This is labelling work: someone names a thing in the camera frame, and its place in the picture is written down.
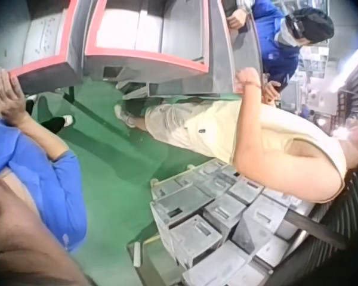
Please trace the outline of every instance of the black cap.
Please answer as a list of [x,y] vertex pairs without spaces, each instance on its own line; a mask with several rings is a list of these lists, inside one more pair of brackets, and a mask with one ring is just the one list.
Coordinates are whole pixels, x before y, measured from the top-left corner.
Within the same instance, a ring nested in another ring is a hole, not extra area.
[[294,11],[293,16],[302,22],[304,26],[303,36],[312,43],[333,38],[333,21],[323,11],[309,7]]

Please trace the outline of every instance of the white sneaker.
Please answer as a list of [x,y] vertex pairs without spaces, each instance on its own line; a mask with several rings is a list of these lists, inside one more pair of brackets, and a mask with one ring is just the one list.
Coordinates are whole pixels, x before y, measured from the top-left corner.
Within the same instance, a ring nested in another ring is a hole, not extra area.
[[65,119],[64,128],[65,128],[65,127],[68,127],[68,126],[70,126],[70,125],[73,124],[73,122],[74,122],[73,116],[71,116],[71,115],[64,115],[63,117],[64,117],[64,119]]
[[33,102],[36,102],[38,99],[38,94],[33,94],[26,98],[26,100],[32,100]]
[[127,126],[130,128],[135,128],[135,117],[129,114],[129,112],[124,111],[119,104],[114,106],[114,113],[115,116],[122,120]]

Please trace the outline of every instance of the hand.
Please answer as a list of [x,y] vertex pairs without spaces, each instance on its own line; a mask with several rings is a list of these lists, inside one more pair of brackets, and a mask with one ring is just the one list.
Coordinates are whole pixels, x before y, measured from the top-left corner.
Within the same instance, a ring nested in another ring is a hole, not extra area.
[[236,75],[236,79],[241,85],[248,82],[261,86],[260,76],[254,67],[246,67],[239,71]]
[[0,68],[0,118],[19,126],[29,117],[25,105],[25,96],[17,77]]
[[232,16],[227,18],[229,29],[238,30],[245,25],[246,12],[242,9],[237,9]]
[[272,107],[276,107],[276,103],[274,100],[270,100],[267,94],[263,94],[261,96],[261,103],[272,106]]
[[278,93],[278,91],[275,89],[275,87],[280,87],[281,83],[275,82],[271,80],[264,88],[264,98],[266,101],[275,101],[279,100],[281,95]]

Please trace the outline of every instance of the ceiling light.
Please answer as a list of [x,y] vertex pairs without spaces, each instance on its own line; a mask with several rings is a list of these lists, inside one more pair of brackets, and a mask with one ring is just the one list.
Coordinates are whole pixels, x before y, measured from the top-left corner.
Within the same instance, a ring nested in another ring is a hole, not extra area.
[[346,140],[348,138],[348,129],[345,127],[339,127],[333,131],[333,136],[339,140]]
[[345,63],[342,72],[334,79],[329,90],[331,92],[337,92],[339,88],[345,85],[347,78],[357,66],[358,66],[358,50]]
[[318,123],[319,126],[323,126],[323,125],[326,124],[326,119],[320,118],[320,119],[317,120],[317,123]]

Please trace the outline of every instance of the blue shirt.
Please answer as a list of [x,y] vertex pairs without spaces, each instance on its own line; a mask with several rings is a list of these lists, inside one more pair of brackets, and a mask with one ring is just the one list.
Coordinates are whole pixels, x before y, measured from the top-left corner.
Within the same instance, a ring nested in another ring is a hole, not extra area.
[[50,162],[43,149],[0,120],[0,172],[8,167],[28,188],[47,228],[72,251],[85,238],[87,217],[77,156]]
[[281,83],[283,89],[297,69],[300,47],[274,40],[285,16],[270,0],[256,0],[252,15],[257,27],[264,72],[270,74],[269,80]]

